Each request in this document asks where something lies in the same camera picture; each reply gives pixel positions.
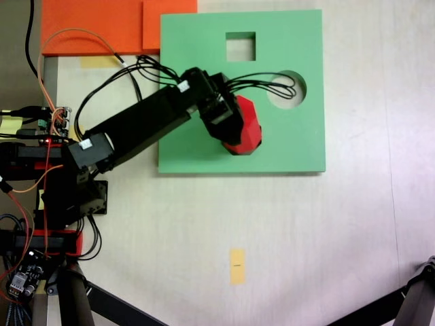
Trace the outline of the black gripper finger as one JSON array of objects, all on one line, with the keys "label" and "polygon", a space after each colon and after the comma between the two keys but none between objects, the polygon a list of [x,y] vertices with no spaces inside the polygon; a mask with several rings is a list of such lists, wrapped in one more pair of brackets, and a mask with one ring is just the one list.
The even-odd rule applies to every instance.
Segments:
[{"label": "black gripper finger", "polygon": [[207,130],[213,138],[223,143],[229,145],[241,143],[241,125],[239,123],[208,124]]}]

